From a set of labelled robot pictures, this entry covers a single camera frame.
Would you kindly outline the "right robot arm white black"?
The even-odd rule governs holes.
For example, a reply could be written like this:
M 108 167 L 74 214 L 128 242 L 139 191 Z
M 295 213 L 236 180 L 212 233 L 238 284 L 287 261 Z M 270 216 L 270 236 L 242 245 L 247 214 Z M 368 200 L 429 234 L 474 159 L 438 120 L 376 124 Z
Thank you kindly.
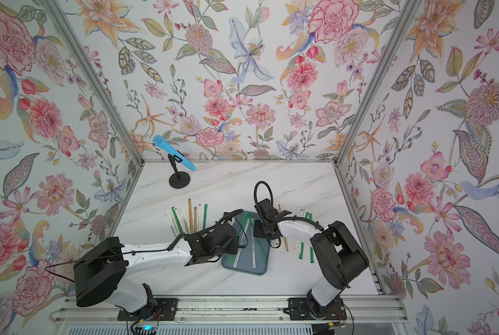
M 322 277 L 308 292 L 302 313 L 323 318 L 340 294 L 369 267 L 364 250 L 341 221 L 323 227 L 289 211 L 279 212 L 269 199 L 257 202 L 255 209 L 259 215 L 258 237 L 267 240 L 289 237 L 313 249 Z

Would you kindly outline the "blue-grey storage tray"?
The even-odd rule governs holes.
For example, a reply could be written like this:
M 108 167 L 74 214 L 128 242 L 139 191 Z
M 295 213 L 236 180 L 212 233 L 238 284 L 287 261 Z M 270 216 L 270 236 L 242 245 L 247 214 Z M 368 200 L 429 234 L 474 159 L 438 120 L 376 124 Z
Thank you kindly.
M 253 218 L 255 221 L 259 218 L 256 213 L 252 212 L 247 212 L 248 213 L 248 220 L 246 223 L 246 233 L 247 233 L 247 239 L 243 243 L 243 245 L 246 245 L 245 248 L 241 249 L 240 253 L 240 258 L 238 259 L 238 264 L 230 264 L 229 259 L 231 256 L 235 255 L 229 255 L 229 254 L 224 254 L 222 259 L 221 259 L 221 265 L 223 266 L 224 269 L 234 271 L 234 272 L 241 272 L 241 273 L 246 273 L 246 274 L 251 274 L 251 275 L 256 275 L 256 276 L 263 276 L 267 272 L 268 269 L 268 263 L 265 263 L 263 261 L 261 252 L 259 251 L 259 247 L 256 243 L 256 272 L 252 270 L 252 227 L 250 225 L 250 219 Z M 233 220 L 234 227 L 239 233 L 239 223 L 242 221 L 243 218 L 243 213 L 239 214 L 235 217 Z M 264 249 L 264 252 L 266 253 L 268 257 L 268 261 L 270 260 L 270 245 L 266 239 L 259 238 L 262 247 Z

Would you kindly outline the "brown paper straw left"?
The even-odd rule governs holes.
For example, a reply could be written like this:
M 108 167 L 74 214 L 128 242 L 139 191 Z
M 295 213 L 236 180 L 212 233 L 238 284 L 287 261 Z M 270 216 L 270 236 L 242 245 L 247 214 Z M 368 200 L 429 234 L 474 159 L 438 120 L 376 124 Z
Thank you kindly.
M 189 232 L 194 232 L 194 215 L 193 215 L 193 206 L 191 198 L 188 198 L 188 222 L 189 222 Z

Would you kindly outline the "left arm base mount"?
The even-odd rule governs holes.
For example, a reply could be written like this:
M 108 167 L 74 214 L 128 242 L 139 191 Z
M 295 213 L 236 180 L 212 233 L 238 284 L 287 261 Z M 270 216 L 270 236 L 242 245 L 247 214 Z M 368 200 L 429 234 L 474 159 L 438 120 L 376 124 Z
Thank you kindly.
M 177 298 L 155 298 L 154 304 L 146 304 L 135 312 L 121 309 L 117 321 L 174 321 L 177 307 Z

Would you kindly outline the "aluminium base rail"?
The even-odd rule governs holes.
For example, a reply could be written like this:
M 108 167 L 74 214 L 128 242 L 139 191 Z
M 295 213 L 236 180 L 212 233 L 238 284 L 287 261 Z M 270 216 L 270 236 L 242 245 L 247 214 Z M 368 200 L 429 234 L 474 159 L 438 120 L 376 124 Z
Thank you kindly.
M 407 323 L 403 303 L 395 296 L 346 295 L 328 310 L 314 317 L 305 297 L 287 296 L 198 296 L 160 297 L 160 320 L 166 324 L 221 323 Z

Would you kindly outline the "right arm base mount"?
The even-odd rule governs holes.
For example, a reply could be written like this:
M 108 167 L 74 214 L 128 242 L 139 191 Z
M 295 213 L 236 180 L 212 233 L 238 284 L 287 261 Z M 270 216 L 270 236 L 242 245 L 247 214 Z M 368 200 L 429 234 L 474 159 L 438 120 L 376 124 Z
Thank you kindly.
M 321 306 L 312 298 L 289 298 L 287 308 L 283 312 L 295 321 L 345 321 L 347 311 L 341 298 Z

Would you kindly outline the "brown straw right group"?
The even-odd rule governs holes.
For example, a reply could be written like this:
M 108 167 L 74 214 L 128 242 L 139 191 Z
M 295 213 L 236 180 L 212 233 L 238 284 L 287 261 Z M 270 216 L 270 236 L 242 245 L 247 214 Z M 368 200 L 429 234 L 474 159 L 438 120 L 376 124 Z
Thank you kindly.
M 281 208 L 281 205 L 280 203 L 277 203 L 277 209 L 278 209 L 278 212 L 282 212 L 282 208 Z M 288 245 L 288 239 L 286 237 L 283 237 L 283 243 L 284 243 L 284 248 L 286 249 L 287 252 L 289 252 L 289 245 Z

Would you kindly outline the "black round microphone stand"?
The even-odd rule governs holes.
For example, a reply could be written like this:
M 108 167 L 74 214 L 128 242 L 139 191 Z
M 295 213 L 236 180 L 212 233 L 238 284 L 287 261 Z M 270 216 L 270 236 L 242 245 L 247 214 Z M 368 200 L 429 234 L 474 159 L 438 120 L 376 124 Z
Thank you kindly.
M 169 185 L 175 189 L 185 188 L 189 185 L 191 178 L 190 175 L 186 172 L 181 172 L 178 170 L 178 164 L 183 161 L 178 156 L 173 156 L 171 154 L 168 155 L 169 162 L 171 167 L 174 170 L 174 173 L 169 178 Z

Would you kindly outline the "blue microphone on stand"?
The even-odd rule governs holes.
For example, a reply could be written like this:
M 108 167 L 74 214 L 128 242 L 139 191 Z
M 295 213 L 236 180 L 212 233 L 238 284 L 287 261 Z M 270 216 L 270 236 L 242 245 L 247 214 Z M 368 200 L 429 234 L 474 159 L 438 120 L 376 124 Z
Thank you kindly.
M 195 171 L 196 167 L 193 163 L 191 163 L 182 153 L 180 153 L 177 149 L 171 146 L 166 139 L 164 139 L 161 135 L 156 135 L 153 138 L 153 144 L 155 150 L 157 152 L 164 151 L 168 155 L 171 155 L 175 158 L 177 163 L 183 164 L 187 169 L 191 171 Z

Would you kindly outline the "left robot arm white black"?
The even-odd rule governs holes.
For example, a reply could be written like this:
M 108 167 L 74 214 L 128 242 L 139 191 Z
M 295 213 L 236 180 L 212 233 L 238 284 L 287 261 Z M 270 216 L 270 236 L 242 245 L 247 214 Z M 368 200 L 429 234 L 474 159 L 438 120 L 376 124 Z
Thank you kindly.
M 161 310 L 151 287 L 130 276 L 164 267 L 187 267 L 217 262 L 242 248 L 235 228 L 218 223 L 193 234 L 179 234 L 171 243 L 133 245 L 110 237 L 74 265 L 76 305 L 92 307 L 106 302 L 148 319 Z

